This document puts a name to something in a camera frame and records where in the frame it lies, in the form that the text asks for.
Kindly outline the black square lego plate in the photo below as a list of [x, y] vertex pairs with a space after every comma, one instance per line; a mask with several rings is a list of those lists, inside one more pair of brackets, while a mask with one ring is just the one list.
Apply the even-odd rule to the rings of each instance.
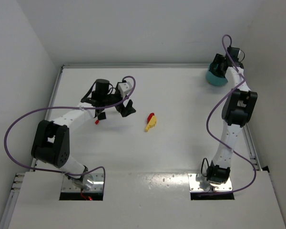
[[105, 113], [105, 112], [99, 113], [99, 114], [97, 115], [97, 119], [98, 119], [99, 121], [105, 120], [105, 119], [106, 119], [106, 113]]

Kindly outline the red curved lego brick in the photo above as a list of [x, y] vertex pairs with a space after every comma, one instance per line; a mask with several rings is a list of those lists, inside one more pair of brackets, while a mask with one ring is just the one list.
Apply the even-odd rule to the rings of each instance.
[[154, 113], [150, 113], [148, 118], [147, 118], [147, 122], [149, 122], [153, 116], [154, 116]]

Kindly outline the yellow lego assembly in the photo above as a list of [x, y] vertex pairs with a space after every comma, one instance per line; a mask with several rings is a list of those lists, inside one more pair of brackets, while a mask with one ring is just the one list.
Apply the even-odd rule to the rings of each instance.
[[145, 132], [148, 132], [151, 128], [155, 127], [156, 123], [157, 123], [156, 116], [155, 115], [151, 116], [148, 119], [147, 126], [145, 128]]

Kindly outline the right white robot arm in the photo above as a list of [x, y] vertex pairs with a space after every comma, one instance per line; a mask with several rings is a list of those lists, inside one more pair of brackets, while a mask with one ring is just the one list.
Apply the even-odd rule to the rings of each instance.
[[206, 180], [221, 185], [230, 175], [231, 157], [243, 127], [250, 121], [258, 94], [251, 91], [244, 77], [244, 66], [239, 60], [241, 49], [228, 46], [226, 55], [216, 54], [209, 65], [206, 80], [213, 86], [231, 84], [222, 109], [223, 132], [218, 150], [207, 168]]

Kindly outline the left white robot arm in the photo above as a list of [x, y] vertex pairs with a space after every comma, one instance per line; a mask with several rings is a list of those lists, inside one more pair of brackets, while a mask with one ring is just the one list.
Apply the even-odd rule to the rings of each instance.
[[80, 103], [66, 114], [54, 120], [39, 122], [33, 141], [33, 158], [56, 167], [75, 186], [87, 189], [92, 184], [87, 166], [79, 163], [70, 153], [71, 132], [88, 121], [106, 119], [105, 109], [114, 107], [122, 117], [136, 112], [130, 95], [136, 82], [129, 82], [124, 77], [116, 86], [106, 79], [97, 79]]

